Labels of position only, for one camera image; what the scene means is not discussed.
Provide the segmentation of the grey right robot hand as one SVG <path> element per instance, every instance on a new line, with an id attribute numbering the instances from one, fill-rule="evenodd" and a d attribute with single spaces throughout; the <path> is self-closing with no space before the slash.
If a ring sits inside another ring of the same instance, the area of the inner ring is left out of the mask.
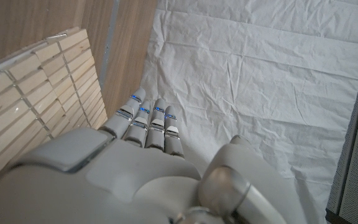
<path id="1" fill-rule="evenodd" d="M 304 223 L 294 187 L 242 136 L 204 174 L 177 114 L 139 88 L 98 129 L 63 134 L 0 175 L 0 223 Z"/>

